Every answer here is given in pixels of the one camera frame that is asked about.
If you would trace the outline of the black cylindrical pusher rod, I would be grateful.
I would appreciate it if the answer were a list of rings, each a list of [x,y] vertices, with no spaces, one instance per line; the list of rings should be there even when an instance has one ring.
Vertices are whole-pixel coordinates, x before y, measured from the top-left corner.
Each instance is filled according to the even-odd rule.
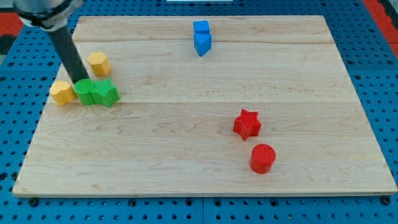
[[[62,64],[73,83],[88,79],[88,73],[67,26],[47,32]]]

